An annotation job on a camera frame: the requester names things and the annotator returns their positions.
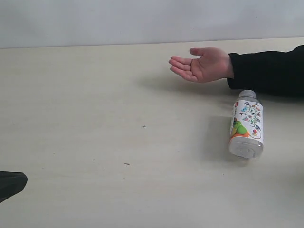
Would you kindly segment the person's open bare hand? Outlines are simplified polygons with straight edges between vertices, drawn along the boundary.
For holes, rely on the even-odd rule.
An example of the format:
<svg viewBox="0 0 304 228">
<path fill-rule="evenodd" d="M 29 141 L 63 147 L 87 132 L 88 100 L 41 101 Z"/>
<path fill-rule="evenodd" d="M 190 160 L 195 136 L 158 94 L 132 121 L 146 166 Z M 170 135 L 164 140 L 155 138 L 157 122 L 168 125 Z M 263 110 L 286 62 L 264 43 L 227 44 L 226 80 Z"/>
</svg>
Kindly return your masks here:
<svg viewBox="0 0 304 228">
<path fill-rule="evenodd" d="M 234 78 L 231 59 L 225 51 L 215 47 L 191 48 L 190 54 L 197 58 L 172 56 L 169 60 L 170 70 L 194 83 Z"/>
</svg>

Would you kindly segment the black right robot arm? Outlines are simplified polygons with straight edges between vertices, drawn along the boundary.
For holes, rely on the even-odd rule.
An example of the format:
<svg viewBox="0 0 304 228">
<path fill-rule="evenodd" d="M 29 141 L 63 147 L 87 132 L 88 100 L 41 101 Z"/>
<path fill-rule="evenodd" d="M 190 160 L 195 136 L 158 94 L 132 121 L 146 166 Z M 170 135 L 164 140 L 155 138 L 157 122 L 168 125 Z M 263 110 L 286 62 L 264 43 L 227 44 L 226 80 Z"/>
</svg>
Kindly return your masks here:
<svg viewBox="0 0 304 228">
<path fill-rule="evenodd" d="M 0 203 L 23 191 L 27 182 L 22 172 L 0 171 Z"/>
</svg>

